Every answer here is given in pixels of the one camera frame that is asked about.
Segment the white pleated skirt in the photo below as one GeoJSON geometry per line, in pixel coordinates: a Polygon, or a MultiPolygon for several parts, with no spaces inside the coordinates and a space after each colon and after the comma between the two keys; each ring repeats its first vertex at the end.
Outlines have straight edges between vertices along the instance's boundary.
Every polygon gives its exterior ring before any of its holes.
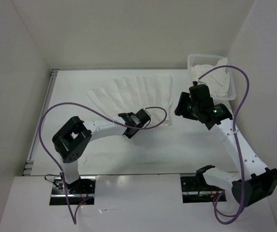
{"type": "Polygon", "coordinates": [[[119,113],[136,113],[142,108],[161,107],[167,112],[167,118],[162,125],[169,126],[172,87],[172,77],[168,74],[132,76],[117,78],[90,89],[87,95],[95,106],[110,118],[119,113]]]}

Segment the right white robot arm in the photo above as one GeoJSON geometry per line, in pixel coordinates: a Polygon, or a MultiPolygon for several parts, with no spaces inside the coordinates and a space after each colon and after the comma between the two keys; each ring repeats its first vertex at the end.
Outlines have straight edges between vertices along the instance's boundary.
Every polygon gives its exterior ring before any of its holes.
{"type": "Polygon", "coordinates": [[[175,115],[199,121],[215,135],[233,160],[237,174],[207,165],[196,171],[195,184],[199,190],[215,186],[232,194],[243,207],[248,207],[268,196],[277,186],[277,169],[270,169],[255,154],[237,126],[233,115],[222,103],[214,104],[206,85],[195,85],[182,92],[175,115]]]}

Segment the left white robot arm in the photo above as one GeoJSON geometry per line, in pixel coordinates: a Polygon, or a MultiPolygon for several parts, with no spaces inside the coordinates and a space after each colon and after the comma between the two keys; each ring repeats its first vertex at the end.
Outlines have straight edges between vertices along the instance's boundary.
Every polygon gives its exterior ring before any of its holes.
{"type": "Polygon", "coordinates": [[[138,130],[123,127],[142,128],[151,121],[148,111],[141,109],[137,113],[120,113],[114,122],[82,121],[78,116],[70,118],[53,136],[52,142],[59,154],[64,172],[63,188],[69,193],[75,193],[81,188],[81,178],[78,172],[78,159],[83,155],[88,143],[100,138],[118,135],[133,137],[138,130]]]}

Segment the white skirts in basket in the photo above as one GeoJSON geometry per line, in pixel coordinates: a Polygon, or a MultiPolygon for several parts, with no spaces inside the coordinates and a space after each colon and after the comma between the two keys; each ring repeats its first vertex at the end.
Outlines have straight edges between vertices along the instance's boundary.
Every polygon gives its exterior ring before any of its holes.
{"type": "MultiPolygon", "coordinates": [[[[200,76],[213,69],[214,67],[227,65],[227,58],[196,58],[195,62],[190,65],[190,73],[193,80],[198,79],[200,76]]],[[[226,68],[217,69],[212,71],[201,79],[210,90],[212,97],[222,98],[228,97],[228,90],[230,85],[230,74],[226,68]]]]}

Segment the white perforated plastic basket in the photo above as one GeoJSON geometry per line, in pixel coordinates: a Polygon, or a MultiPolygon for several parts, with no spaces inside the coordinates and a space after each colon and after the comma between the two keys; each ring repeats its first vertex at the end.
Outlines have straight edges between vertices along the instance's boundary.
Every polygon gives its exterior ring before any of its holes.
{"type": "MultiPolygon", "coordinates": [[[[190,86],[193,85],[194,81],[197,81],[199,84],[205,84],[203,81],[201,81],[201,79],[196,79],[193,80],[191,73],[190,73],[190,65],[192,65],[196,58],[198,57],[203,57],[203,58],[225,58],[222,56],[217,56],[217,55],[205,55],[205,54],[191,54],[188,55],[188,73],[189,73],[189,79],[190,79],[190,86]]],[[[229,90],[228,90],[228,97],[222,97],[222,98],[217,98],[217,97],[212,97],[214,100],[219,100],[219,101],[232,101],[236,98],[236,90],[235,90],[235,85],[234,85],[234,78],[233,78],[233,73],[231,71],[231,69],[226,68],[226,71],[230,74],[230,85],[229,85],[229,90]]]]}

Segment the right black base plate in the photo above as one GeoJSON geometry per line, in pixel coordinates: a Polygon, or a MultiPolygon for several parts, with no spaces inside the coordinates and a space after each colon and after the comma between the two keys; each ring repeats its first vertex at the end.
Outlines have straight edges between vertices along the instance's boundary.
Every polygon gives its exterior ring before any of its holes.
{"type": "Polygon", "coordinates": [[[194,174],[181,175],[180,184],[183,203],[209,203],[222,192],[215,186],[199,187],[194,174]]]}

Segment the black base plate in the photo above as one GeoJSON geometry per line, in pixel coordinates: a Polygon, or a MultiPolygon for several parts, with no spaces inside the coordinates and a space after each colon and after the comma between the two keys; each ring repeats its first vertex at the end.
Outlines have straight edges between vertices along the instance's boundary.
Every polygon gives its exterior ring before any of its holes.
{"type": "MultiPolygon", "coordinates": [[[[54,176],[49,205],[66,205],[64,184],[60,176],[54,176]]],[[[95,198],[96,176],[81,176],[80,185],[74,191],[67,189],[70,205],[93,205],[95,198]]]]}
{"type": "Polygon", "coordinates": [[[199,187],[194,174],[181,175],[180,184],[183,203],[209,203],[222,192],[215,186],[199,187]]]}

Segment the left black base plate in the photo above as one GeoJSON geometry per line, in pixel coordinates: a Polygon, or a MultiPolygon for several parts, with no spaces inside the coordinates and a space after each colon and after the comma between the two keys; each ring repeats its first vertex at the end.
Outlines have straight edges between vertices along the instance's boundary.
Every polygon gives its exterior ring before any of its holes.
{"type": "MultiPolygon", "coordinates": [[[[54,176],[49,205],[66,205],[64,184],[60,176],[54,176]]],[[[95,198],[96,176],[81,176],[80,185],[74,191],[67,189],[70,205],[93,205],[95,198]]]]}

